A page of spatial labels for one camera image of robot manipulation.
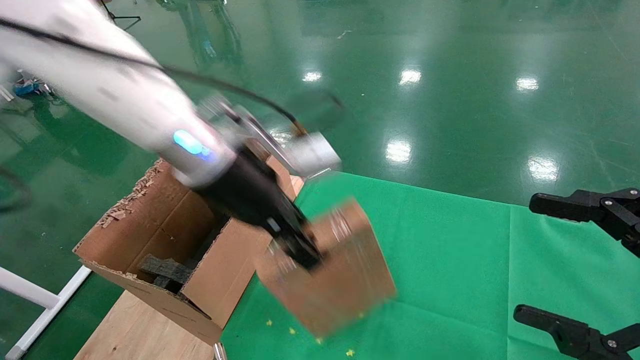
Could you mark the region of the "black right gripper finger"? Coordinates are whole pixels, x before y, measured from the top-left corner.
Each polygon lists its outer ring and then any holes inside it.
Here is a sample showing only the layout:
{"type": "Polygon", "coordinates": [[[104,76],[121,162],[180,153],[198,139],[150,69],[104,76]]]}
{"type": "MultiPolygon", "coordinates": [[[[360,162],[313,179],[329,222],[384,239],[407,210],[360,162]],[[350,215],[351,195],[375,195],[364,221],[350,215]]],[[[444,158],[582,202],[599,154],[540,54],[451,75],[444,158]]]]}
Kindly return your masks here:
{"type": "Polygon", "coordinates": [[[585,322],[536,307],[519,304],[513,319],[551,335],[558,351],[578,360],[631,360],[630,351],[640,346],[640,324],[601,333],[585,322]]]}
{"type": "Polygon", "coordinates": [[[640,257],[640,191],[637,188],[612,193],[579,189],[566,197],[535,193],[530,198],[529,210],[576,223],[595,223],[627,251],[640,257]]]}

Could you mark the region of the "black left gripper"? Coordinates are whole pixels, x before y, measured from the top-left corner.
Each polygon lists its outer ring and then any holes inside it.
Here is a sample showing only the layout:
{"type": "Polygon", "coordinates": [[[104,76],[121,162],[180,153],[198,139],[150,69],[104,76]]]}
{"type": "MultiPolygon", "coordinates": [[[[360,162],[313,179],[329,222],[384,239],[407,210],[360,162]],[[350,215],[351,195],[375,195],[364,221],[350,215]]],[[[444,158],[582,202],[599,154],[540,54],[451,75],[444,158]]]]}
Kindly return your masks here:
{"type": "Polygon", "coordinates": [[[323,255],[304,231],[306,217],[281,189],[278,180],[265,160],[242,147],[222,175],[193,191],[215,209],[263,228],[275,239],[283,239],[287,255],[310,271],[322,262],[323,255]]]}

